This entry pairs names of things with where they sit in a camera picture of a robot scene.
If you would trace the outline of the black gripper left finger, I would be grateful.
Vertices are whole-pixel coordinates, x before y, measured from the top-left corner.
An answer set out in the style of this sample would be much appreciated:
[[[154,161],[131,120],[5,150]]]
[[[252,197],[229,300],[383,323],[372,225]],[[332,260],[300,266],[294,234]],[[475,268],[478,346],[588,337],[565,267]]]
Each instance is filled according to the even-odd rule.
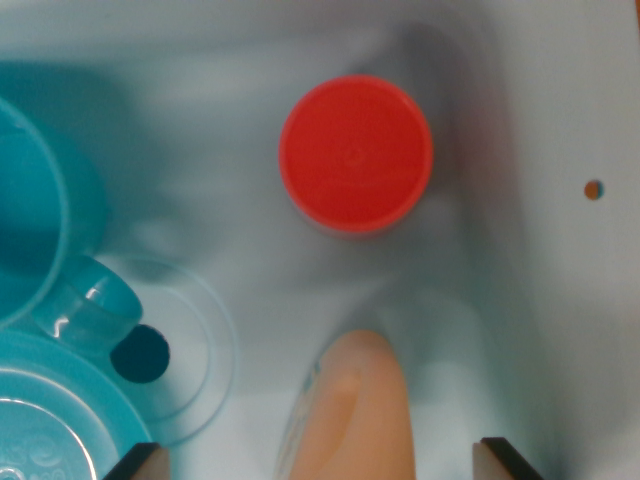
[[[156,442],[136,443],[104,480],[169,480],[170,453]]]

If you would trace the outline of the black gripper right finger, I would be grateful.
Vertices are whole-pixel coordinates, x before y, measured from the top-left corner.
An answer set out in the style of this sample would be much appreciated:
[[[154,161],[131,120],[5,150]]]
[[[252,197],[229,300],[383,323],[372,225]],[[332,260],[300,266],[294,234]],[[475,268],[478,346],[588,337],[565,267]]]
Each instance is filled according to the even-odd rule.
[[[474,480],[542,480],[504,437],[484,437],[472,446]]]

